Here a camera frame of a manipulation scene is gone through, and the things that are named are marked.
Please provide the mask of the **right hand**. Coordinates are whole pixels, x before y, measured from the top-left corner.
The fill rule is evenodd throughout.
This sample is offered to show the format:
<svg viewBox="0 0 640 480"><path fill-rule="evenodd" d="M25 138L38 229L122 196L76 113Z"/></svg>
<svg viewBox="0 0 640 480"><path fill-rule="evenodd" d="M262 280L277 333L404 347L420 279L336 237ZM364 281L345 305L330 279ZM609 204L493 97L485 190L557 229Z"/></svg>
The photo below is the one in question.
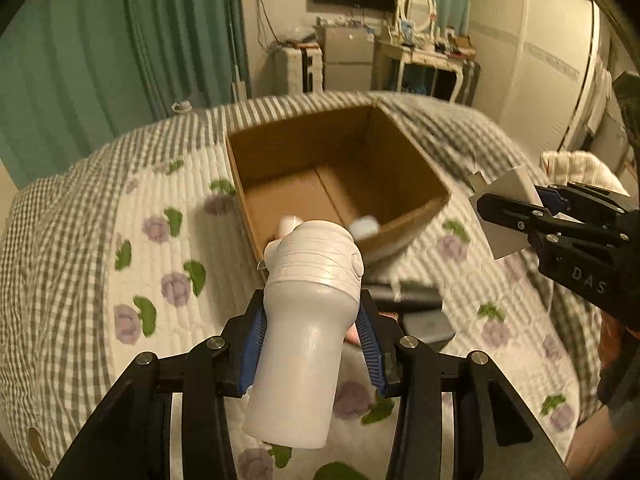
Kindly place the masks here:
<svg viewBox="0 0 640 480"><path fill-rule="evenodd" d="M604 372L615 362L623 351L623 340L626 335L639 338L639 333L628 330L627 327L606 312L601 312L601 329L598 355L601 372Z"/></svg>

